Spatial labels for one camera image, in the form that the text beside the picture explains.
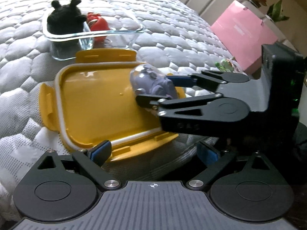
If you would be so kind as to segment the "purple toy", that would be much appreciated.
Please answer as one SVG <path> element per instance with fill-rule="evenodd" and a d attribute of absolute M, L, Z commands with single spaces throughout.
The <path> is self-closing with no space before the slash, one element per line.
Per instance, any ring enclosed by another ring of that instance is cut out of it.
<path fill-rule="evenodd" d="M 166 96 L 177 99 L 173 82 L 160 70 L 150 64 L 140 64 L 130 72 L 130 83 L 134 94 Z"/>

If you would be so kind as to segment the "yellow plastic container lid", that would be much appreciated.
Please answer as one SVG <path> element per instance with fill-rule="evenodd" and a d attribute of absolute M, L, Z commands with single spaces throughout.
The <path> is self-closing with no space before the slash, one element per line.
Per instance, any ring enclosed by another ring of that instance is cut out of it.
<path fill-rule="evenodd" d="M 138 66 L 136 51 L 92 49 L 77 53 L 75 64 L 62 68 L 54 85 L 41 85 L 43 124 L 60 134 L 70 151 L 111 143 L 110 161 L 150 152 L 177 138 L 135 101 L 130 72 Z"/>

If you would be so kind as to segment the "small green toy figure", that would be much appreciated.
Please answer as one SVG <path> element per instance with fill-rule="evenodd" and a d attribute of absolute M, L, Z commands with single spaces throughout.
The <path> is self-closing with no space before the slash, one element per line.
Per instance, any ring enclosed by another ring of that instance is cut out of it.
<path fill-rule="evenodd" d="M 220 62 L 216 62 L 215 66 L 222 72 L 234 72 L 235 66 L 232 64 L 235 58 L 232 57 L 231 59 L 222 59 Z"/>

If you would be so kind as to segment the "white quilted mattress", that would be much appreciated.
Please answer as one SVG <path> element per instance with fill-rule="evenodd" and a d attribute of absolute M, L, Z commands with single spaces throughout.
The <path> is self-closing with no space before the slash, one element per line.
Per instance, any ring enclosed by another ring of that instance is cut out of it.
<path fill-rule="evenodd" d="M 42 18 L 53 0 L 1 0 L 1 223 L 19 220 L 12 194 L 47 150 L 66 154 L 60 136 L 48 130 L 39 112 L 42 84 L 53 85 L 65 61 L 50 54 Z M 69 3 L 70 0 L 59 0 Z M 129 29 L 127 9 L 145 26 L 133 44 L 140 61 L 163 73 L 214 70 L 230 52 L 201 18 L 179 0 L 81 0 L 86 11 L 106 15 L 112 26 Z"/>

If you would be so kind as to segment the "green leafy plant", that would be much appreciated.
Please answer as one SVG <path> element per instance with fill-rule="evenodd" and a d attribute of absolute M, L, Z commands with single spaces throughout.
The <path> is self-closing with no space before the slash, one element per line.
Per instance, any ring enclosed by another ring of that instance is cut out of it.
<path fill-rule="evenodd" d="M 266 15 L 269 16 L 273 22 L 287 21 L 290 19 L 290 17 L 283 13 L 283 0 L 279 0 L 277 3 L 270 5 Z"/>

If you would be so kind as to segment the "clear glass food container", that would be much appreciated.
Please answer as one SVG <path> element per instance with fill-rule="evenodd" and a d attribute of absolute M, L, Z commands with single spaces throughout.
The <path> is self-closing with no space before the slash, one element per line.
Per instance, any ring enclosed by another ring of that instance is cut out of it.
<path fill-rule="evenodd" d="M 82 14 L 95 12 L 107 21 L 109 30 L 92 31 L 90 26 L 95 22 L 85 22 L 83 31 L 73 34 L 57 35 L 49 31 L 47 17 L 53 11 L 47 10 L 42 19 L 43 34 L 50 42 L 50 54 L 59 61 L 74 59 L 78 51 L 92 48 L 132 48 L 139 35 L 144 33 L 145 26 L 135 14 L 122 7 L 81 7 Z"/>

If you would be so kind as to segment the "red toy figure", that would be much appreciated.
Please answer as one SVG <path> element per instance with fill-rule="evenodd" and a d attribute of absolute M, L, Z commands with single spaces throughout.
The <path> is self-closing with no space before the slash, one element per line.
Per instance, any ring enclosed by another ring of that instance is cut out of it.
<path fill-rule="evenodd" d="M 88 12 L 86 22 L 91 31 L 109 31 L 110 27 L 101 14 Z"/>

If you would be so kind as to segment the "black plush mouse toy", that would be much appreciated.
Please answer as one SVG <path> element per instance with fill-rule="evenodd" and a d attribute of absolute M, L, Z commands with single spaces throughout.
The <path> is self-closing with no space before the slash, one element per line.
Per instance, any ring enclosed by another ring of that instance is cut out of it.
<path fill-rule="evenodd" d="M 58 0 L 53 0 L 51 6 L 54 10 L 47 17 L 48 31 L 55 35 L 81 33 L 86 15 L 78 8 L 80 3 L 81 0 L 71 0 L 69 4 L 61 5 Z"/>

